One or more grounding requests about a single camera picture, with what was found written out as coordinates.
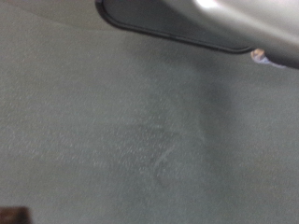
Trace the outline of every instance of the gray upholstery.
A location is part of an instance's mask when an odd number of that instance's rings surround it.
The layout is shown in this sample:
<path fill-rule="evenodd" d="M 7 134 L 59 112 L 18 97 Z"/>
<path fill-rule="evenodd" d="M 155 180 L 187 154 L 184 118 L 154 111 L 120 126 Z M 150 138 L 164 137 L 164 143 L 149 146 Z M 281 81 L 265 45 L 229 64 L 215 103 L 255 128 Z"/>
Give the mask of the gray upholstery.
<path fill-rule="evenodd" d="M 298 70 L 116 30 L 93 0 L 2 0 L 0 21 L 1 205 L 36 224 L 298 221 Z"/>

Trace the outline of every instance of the gray carpet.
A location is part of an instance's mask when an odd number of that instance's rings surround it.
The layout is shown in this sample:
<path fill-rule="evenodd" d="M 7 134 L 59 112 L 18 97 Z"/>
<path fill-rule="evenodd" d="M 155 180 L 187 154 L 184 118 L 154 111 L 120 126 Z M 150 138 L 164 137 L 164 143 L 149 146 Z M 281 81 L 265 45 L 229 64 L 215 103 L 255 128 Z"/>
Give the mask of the gray carpet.
<path fill-rule="evenodd" d="M 299 222 L 299 71 L 0 2 L 0 205 L 36 224 Z"/>

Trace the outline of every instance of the dark brown object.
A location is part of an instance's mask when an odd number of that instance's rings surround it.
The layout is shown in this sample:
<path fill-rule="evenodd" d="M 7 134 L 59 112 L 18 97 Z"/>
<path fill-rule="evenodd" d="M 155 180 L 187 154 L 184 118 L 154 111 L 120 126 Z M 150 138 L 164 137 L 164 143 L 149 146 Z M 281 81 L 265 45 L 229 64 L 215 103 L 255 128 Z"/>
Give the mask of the dark brown object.
<path fill-rule="evenodd" d="M 31 224 L 26 207 L 0 207 L 0 224 Z"/>

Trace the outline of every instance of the curved metal edge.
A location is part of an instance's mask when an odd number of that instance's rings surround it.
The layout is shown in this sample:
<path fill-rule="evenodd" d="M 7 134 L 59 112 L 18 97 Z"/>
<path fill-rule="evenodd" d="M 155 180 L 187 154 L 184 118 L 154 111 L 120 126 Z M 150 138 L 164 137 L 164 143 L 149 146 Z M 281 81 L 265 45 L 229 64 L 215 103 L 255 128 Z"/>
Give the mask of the curved metal edge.
<path fill-rule="evenodd" d="M 188 39 L 183 36 L 171 35 L 168 33 L 157 32 L 157 31 L 154 31 L 151 29 L 145 29 L 143 27 L 138 27 L 138 26 L 133 26 L 133 25 L 122 23 L 120 21 L 114 20 L 112 17 L 109 16 L 107 11 L 105 10 L 103 1 L 104 0 L 95 0 L 95 6 L 96 6 L 98 13 L 102 17 L 102 19 L 104 19 L 107 23 L 109 23 L 110 25 L 112 25 L 116 28 L 122 29 L 122 30 L 137 32 L 142 35 L 151 35 L 154 37 L 160 37 L 163 39 L 168 39 L 168 40 L 184 43 L 187 45 L 192 45 L 192 46 L 201 47 L 201 48 L 205 48 L 205 49 L 212 49 L 212 50 L 216 50 L 216 51 L 220 51 L 220 52 L 224 52 L 224 53 L 230 53 L 230 54 L 245 54 L 245 53 L 249 53 L 249 52 L 253 51 L 252 47 L 247 47 L 244 49 L 228 49 L 228 48 L 216 46 L 213 44 L 199 42 L 199 41 L 195 41 L 193 39 Z"/>

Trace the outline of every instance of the small white object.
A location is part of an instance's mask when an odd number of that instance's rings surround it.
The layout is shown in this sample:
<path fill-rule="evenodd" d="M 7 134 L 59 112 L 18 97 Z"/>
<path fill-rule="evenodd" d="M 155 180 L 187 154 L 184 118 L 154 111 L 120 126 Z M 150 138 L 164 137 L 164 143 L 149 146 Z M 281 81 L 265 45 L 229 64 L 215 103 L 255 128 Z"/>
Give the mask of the small white object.
<path fill-rule="evenodd" d="M 285 68 L 286 66 L 272 63 L 265 55 L 263 49 L 256 49 L 251 54 L 251 58 L 256 63 L 271 64 L 277 68 Z"/>

